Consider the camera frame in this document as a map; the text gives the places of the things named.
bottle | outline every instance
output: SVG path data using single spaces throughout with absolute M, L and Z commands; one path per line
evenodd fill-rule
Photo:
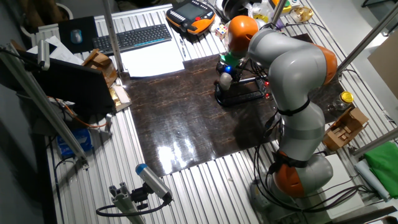
M 344 91 L 333 101 L 333 106 L 337 110 L 345 110 L 352 104 L 353 101 L 353 94 L 348 91 Z

black monitor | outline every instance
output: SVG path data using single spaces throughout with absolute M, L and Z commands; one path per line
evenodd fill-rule
M 36 54 L 18 53 L 28 60 L 37 61 Z M 78 115 L 89 116 L 115 112 L 108 86 L 98 70 L 51 58 L 50 68 L 47 71 L 32 73 L 47 96 L 74 102 L 73 110 Z M 9 80 L 13 80 L 8 82 L 12 83 L 9 87 L 15 91 L 21 91 L 21 86 L 15 83 L 14 77 Z

dark wooden tabletop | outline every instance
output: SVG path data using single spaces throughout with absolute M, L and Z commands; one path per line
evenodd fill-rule
M 175 73 L 123 78 L 145 162 L 156 174 L 163 176 L 260 143 L 264 124 L 276 111 L 275 103 L 262 98 L 220 106 L 214 96 L 218 58 L 184 62 L 185 70 Z M 342 91 L 334 79 L 310 93 L 327 123 L 341 114 L 328 109 Z M 266 141 L 274 138 L 271 135 Z

aluminum profile table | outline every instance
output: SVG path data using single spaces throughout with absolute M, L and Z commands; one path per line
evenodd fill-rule
M 313 9 L 310 1 L 303 0 L 301 2 L 304 6 Z M 116 31 L 123 32 L 154 24 L 167 24 L 165 12 L 169 8 L 171 8 L 171 5 L 113 14 Z M 315 15 L 310 22 L 326 27 L 316 10 L 314 12 Z M 294 23 L 290 16 L 281 17 L 281 19 L 284 23 Z M 104 17 L 95 17 L 95 22 L 98 35 L 107 35 Z M 183 60 L 202 58 L 226 50 L 219 38 L 214 34 L 206 33 L 194 40 L 183 39 L 186 45 L 184 46 L 186 57 L 184 57 L 180 35 L 171 28 L 169 28 L 169 31 Z M 287 35 L 308 33 L 315 44 L 334 51 L 338 63 L 341 63 L 346 56 L 340 46 L 323 29 L 314 26 L 293 26 L 286 28 L 285 31 Z M 35 45 L 39 39 L 46 39 L 53 35 L 59 38 L 56 25 L 40 27 L 39 33 L 32 38 L 32 43 Z M 76 54 L 81 59 L 88 55 L 89 52 Z M 353 72 L 343 72 L 340 83 L 345 90 L 355 95 L 355 106 L 369 118 L 369 125 L 348 146 L 360 148 L 395 128 L 383 115 L 380 102 L 374 97 L 360 75 Z M 105 123 L 105 120 L 98 121 L 98 124 L 103 123 Z M 75 167 L 72 162 L 66 162 L 61 164 L 54 172 L 51 168 L 54 168 L 61 157 L 55 149 L 55 144 L 47 149 L 58 223 L 129 223 L 127 218 L 105 218 L 99 217 L 95 213 L 97 208 L 112 204 L 111 195 L 108 191 L 110 185 L 125 182 L 130 189 L 142 186 L 142 180 L 136 175 L 135 167 L 143 163 L 144 158 L 129 108 L 118 112 L 113 117 L 110 132 L 111 135 L 104 129 L 91 130 L 95 149 L 87 152 L 90 165 L 88 170 Z M 348 174 L 354 176 L 357 173 L 353 164 L 357 161 L 350 156 L 348 146 L 339 149 L 336 153 L 343 161 Z M 277 142 L 264 145 L 265 151 L 260 151 L 260 167 L 262 170 L 266 170 L 266 167 L 270 166 L 272 162 L 271 152 L 276 151 L 277 148 Z M 317 152 L 325 149 L 326 147 L 320 144 Z M 146 223 L 263 222 L 261 216 L 252 209 L 248 196 L 249 185 L 254 179 L 253 156 L 254 149 L 251 148 L 163 176 L 162 180 L 174 194 L 174 202 L 171 206 L 167 206 L 158 212 L 144 215 Z M 356 185 L 367 185 L 361 177 L 357 177 L 353 181 Z M 361 194 L 361 196 L 363 200 L 372 197 L 368 194 Z M 161 204 L 154 195 L 149 196 L 148 203 L 149 208 L 155 208 Z

mouse pad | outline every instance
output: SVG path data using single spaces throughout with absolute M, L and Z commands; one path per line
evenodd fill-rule
M 72 53 L 75 54 L 93 50 L 93 38 L 98 37 L 93 16 L 60 22 L 58 23 L 58 27 L 61 42 Z M 81 30 L 83 42 L 80 44 L 74 44 L 70 40 L 70 32 L 74 29 Z

